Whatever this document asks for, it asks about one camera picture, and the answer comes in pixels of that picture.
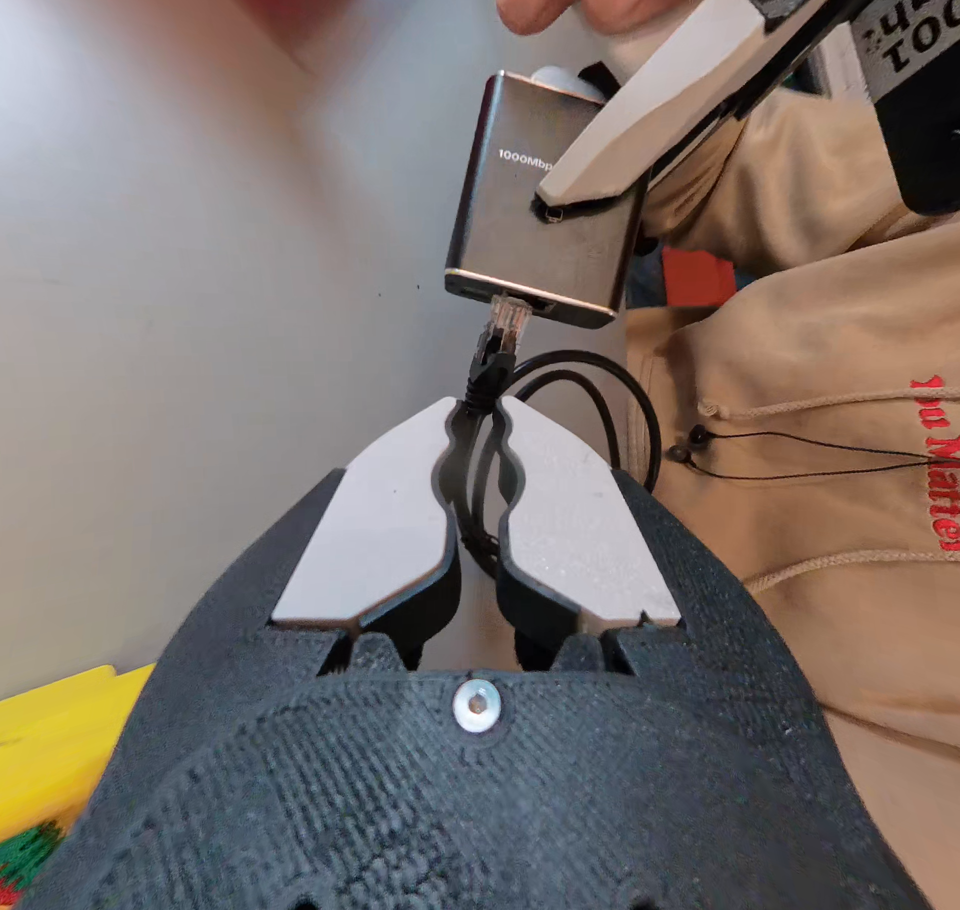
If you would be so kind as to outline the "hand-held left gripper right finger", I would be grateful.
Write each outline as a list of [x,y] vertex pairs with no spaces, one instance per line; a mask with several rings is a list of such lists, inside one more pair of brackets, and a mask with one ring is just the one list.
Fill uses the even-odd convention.
[[496,600],[525,671],[550,669],[566,641],[682,615],[619,485],[592,447],[528,404],[496,406]]

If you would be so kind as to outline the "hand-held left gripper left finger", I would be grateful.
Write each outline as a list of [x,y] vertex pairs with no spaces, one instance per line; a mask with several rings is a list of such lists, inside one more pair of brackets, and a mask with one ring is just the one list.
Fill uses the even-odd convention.
[[442,398],[368,445],[343,470],[270,623],[386,636],[410,670],[462,595],[457,520],[441,490],[459,402]]

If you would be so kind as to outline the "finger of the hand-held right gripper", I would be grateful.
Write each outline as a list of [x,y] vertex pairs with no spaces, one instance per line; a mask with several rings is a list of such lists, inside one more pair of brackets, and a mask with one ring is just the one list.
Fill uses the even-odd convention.
[[703,0],[559,157],[538,196],[563,208],[623,194],[732,92],[764,23],[750,0]]

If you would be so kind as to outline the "dark grey ethernet adapter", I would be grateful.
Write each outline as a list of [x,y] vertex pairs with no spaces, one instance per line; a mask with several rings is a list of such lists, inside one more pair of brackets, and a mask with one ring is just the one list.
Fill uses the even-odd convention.
[[578,78],[573,88],[505,71],[487,79],[446,259],[449,293],[484,303],[508,296],[576,328],[618,317],[645,184],[563,206],[538,193],[603,103]]

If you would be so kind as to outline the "yellow plastic bin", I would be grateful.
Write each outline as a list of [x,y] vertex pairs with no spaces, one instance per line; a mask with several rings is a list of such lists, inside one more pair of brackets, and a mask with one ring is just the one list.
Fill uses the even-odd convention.
[[87,805],[155,666],[102,665],[1,703],[1,840]]

